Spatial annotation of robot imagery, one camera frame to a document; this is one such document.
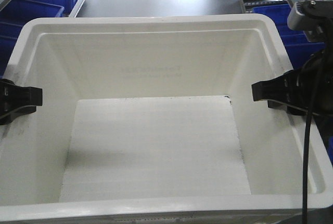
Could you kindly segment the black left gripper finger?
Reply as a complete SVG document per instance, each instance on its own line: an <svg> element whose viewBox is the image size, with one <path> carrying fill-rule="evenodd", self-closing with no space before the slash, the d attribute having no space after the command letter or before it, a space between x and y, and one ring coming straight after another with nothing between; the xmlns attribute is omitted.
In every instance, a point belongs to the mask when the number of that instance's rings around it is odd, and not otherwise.
<svg viewBox="0 0 333 224"><path fill-rule="evenodd" d="M1 78L1 125L8 125L16 118L32 114L43 105L43 90L22 87Z"/></svg>

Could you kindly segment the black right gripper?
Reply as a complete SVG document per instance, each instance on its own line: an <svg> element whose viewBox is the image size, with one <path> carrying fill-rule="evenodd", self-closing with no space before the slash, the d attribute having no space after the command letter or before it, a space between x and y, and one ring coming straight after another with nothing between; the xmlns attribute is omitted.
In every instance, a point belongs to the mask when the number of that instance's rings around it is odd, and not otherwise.
<svg viewBox="0 0 333 224"><path fill-rule="evenodd" d="M306 112L278 102L301 102L306 109L315 95L313 114L332 117L332 53L320 50L301 69L251 85L254 101L267 100L270 109L305 116Z"/></svg>

